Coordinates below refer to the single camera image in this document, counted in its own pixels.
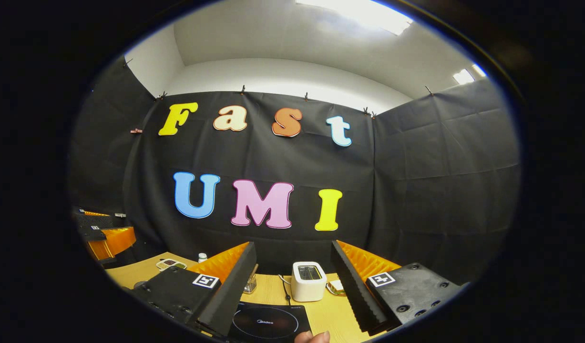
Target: light blue letter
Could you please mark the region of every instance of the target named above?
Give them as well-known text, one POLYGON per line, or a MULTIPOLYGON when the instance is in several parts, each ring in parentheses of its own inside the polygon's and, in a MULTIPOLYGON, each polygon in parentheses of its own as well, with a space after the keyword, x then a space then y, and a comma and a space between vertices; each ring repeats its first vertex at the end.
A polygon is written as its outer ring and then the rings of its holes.
POLYGON ((214 210, 214 198, 216 197, 216 184, 220 182, 220 177, 212 174, 203 174, 199 178, 203 182, 203 204, 196 208, 190 204, 190 184, 195 180, 191 173, 182 171, 174 174, 176 180, 176 191, 174 198, 176 208, 183 215, 191 218, 205 218, 212 214, 214 210))
POLYGON ((343 121, 343 117, 340 115, 327 119, 327 124, 331 126, 332 140, 340 146, 349 146, 351 144, 351 138, 345 137, 345 131, 349 130, 349 123, 343 121))

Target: black induction cooktop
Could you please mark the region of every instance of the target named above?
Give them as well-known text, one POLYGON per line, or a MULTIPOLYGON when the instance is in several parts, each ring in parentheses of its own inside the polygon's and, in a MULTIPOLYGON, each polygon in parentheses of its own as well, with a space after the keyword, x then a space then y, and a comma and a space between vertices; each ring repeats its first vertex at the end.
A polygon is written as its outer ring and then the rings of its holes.
POLYGON ((240 302, 229 337, 248 343, 293 343, 297 334, 311 330, 305 306, 240 302))

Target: human hand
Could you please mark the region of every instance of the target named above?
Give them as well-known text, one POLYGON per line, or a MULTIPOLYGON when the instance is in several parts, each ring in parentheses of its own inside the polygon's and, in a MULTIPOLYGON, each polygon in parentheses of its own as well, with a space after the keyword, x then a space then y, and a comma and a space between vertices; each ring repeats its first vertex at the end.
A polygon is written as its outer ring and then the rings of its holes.
POLYGON ((330 332, 325 331, 323 333, 317 334, 315 337, 311 333, 308 332, 301 332, 297 334, 294 339, 294 343, 329 343, 330 342, 330 332))

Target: wooden table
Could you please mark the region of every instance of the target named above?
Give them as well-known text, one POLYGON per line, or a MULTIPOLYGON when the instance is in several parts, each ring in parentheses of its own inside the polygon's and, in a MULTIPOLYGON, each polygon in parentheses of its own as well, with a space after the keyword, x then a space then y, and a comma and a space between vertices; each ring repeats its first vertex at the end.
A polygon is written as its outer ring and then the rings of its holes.
MULTIPOLYGON (((120 286, 132 289, 136 282, 146 281, 159 273, 156 264, 162 258, 172 258, 184 262, 188 267, 197 264, 197 262, 181 258, 170 252, 164 252, 144 261, 105 271, 120 286)), ((284 280, 287 282, 290 282, 290 278, 291 276, 284 276, 284 280)), ((332 273, 327 274, 327 278, 331 281, 337 280, 339 277, 336 273, 332 273)), ((256 274, 256 284, 256 290, 252 294, 243 293, 240 301, 270 305, 288 304, 279 276, 256 274)), ((289 284, 286 284, 286 291, 288 294, 292 294, 289 284)), ((290 300, 290 304, 305 306, 313 334, 329 330, 332 343, 358 343, 370 338, 367 333, 360 331, 347 297, 332 295, 325 289, 324 297, 318 302, 299 303, 290 300)))

